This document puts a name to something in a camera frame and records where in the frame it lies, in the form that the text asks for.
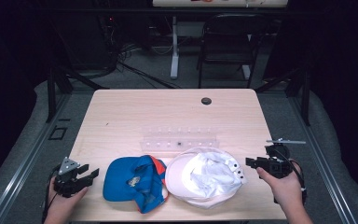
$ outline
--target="blue baseball cap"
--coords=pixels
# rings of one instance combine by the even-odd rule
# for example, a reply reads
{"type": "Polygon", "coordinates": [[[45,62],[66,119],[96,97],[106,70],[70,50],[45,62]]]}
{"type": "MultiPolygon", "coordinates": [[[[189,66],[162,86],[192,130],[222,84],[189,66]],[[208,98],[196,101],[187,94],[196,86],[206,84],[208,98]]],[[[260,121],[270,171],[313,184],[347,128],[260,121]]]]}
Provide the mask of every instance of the blue baseball cap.
{"type": "Polygon", "coordinates": [[[150,155],[122,157],[109,165],[103,183],[103,197],[110,202],[134,200],[141,213],[165,202],[166,165],[150,155]]]}

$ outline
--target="chair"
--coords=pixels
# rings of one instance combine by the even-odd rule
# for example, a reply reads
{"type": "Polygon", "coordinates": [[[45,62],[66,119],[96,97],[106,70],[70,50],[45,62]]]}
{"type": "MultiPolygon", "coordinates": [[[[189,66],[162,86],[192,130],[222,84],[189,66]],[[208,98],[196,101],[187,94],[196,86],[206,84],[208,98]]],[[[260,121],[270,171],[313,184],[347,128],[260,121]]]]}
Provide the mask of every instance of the chair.
{"type": "Polygon", "coordinates": [[[219,14],[208,19],[202,29],[197,63],[199,88],[204,63],[249,65],[251,73],[246,87],[249,88],[268,25],[269,20],[261,15],[219,14]]]}

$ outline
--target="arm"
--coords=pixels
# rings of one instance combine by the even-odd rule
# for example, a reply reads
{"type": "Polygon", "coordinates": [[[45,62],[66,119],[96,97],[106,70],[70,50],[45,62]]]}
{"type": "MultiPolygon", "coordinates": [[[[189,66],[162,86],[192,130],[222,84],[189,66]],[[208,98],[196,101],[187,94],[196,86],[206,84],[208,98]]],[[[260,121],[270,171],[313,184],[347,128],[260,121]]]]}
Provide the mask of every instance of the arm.
{"type": "MultiPolygon", "coordinates": [[[[294,163],[294,166],[299,170],[298,165],[294,163]]],[[[258,167],[256,170],[260,177],[271,187],[272,193],[285,213],[289,223],[312,223],[302,203],[301,186],[295,172],[292,172],[285,178],[278,179],[261,167],[258,167]]]]}
{"type": "Polygon", "coordinates": [[[75,205],[83,198],[87,193],[88,188],[85,187],[71,198],[65,198],[58,195],[54,190],[54,177],[50,180],[50,186],[48,190],[48,201],[50,206],[48,209],[48,216],[44,224],[63,224],[66,222],[69,216],[74,211],[75,205]]]}

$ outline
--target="white cap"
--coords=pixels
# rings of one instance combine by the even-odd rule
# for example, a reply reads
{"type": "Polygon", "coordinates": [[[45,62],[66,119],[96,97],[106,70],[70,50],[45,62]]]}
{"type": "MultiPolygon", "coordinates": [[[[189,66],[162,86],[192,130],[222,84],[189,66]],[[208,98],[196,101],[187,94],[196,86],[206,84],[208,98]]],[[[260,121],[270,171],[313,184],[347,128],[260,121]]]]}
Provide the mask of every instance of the white cap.
{"type": "Polygon", "coordinates": [[[213,208],[246,183],[240,164],[227,152],[212,147],[194,147],[167,166],[165,182],[176,198],[201,208],[213,208]]]}

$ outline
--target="black hole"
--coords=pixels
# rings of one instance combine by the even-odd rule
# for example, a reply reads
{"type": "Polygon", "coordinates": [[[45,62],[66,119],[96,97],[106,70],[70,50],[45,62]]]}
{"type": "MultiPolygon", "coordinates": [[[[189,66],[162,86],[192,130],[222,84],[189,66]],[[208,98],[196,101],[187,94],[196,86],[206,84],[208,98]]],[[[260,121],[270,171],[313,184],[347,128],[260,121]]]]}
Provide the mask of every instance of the black hole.
{"type": "Polygon", "coordinates": [[[201,102],[203,105],[210,105],[212,103],[212,100],[211,100],[211,98],[204,97],[201,99],[201,102]]]}

